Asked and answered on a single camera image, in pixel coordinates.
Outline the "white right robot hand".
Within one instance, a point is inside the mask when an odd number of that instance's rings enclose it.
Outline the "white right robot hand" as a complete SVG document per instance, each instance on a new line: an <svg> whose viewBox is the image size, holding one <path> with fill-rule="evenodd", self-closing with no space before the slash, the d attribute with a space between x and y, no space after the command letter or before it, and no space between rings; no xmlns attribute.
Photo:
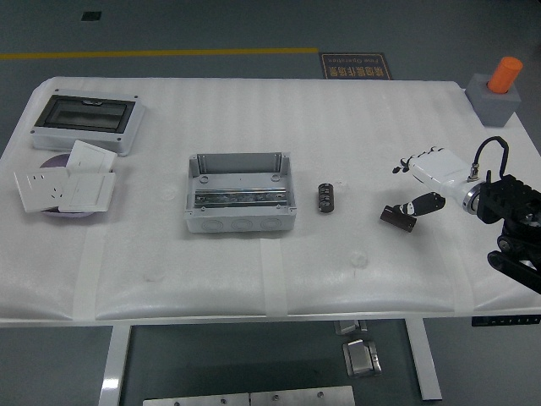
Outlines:
<svg viewBox="0 0 541 406"><path fill-rule="evenodd" d="M393 173L410 173L429 192L408 203L396 205L394 210L411 217L419 217L438 211L448 200L456 202L465 212L475 214L480 192L480 180L469 181L470 166L453 152L444 148L402 159Z"/></svg>

